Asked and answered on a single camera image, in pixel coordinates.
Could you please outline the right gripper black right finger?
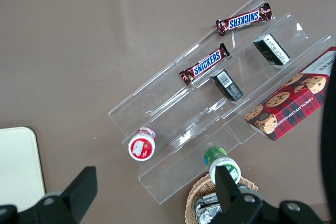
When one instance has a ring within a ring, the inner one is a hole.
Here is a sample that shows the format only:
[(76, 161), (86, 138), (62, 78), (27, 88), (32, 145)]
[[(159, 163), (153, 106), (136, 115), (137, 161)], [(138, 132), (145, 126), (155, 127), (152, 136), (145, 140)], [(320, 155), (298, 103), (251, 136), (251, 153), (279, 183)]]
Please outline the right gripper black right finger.
[(216, 223), (259, 223), (262, 199), (252, 190), (241, 191), (224, 166), (216, 167), (216, 195), (222, 209)]

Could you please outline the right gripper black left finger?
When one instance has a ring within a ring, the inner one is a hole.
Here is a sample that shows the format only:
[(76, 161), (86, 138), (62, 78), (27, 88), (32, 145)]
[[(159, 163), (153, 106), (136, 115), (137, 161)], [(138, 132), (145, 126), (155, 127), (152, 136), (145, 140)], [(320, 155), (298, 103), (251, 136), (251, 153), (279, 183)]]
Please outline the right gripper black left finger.
[(60, 195), (43, 197), (18, 214), (19, 223), (80, 223), (98, 192), (97, 171), (85, 167)]

